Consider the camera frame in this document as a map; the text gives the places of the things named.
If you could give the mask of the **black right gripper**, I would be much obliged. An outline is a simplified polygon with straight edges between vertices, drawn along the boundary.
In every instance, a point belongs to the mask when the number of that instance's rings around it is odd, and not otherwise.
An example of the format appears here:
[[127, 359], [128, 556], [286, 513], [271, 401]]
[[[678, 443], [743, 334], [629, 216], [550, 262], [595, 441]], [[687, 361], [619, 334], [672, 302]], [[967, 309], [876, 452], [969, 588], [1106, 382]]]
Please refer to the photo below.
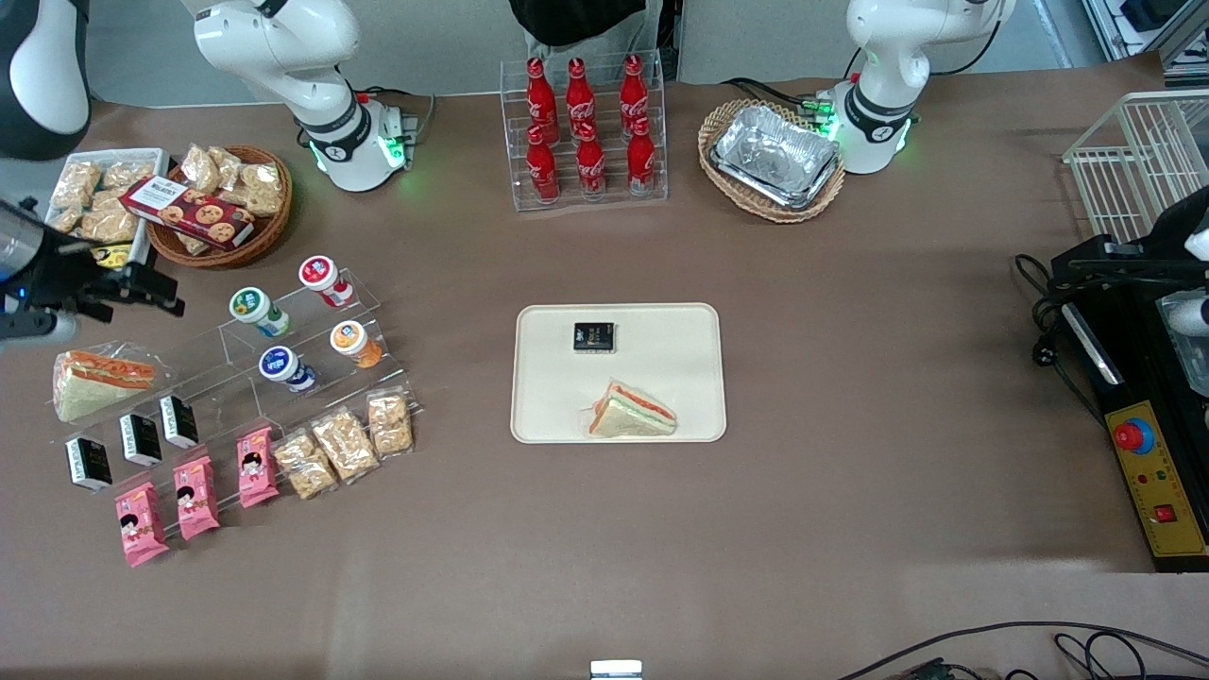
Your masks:
[[147, 306], [181, 318], [185, 301], [177, 296], [177, 280], [143, 263], [121, 270], [96, 261], [94, 246], [51, 227], [42, 227], [42, 244], [17, 273], [19, 313], [86, 315], [112, 319], [115, 305]]

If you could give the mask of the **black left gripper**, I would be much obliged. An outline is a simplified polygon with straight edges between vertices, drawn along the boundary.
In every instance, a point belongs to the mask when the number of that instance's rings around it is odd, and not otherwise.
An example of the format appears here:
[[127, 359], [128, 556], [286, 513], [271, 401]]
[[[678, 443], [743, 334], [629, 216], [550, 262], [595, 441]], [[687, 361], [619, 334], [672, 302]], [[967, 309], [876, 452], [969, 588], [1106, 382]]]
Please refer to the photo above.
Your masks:
[[[1188, 237], [1207, 232], [1208, 186], [1203, 186], [1180, 198], [1162, 211], [1151, 232], [1141, 237], [1140, 244], [1120, 244], [1116, 240], [1087, 240], [1052, 259], [1052, 267], [1068, 267], [1068, 280], [1072, 286], [1147, 284], [1161, 287], [1193, 287], [1194, 281], [1207, 276], [1207, 250], [1198, 255], [1188, 250], [1184, 242]], [[1115, 263], [1136, 260], [1146, 263], [1194, 263], [1197, 267], [1149, 267], [1071, 266], [1075, 260], [1091, 263]]]

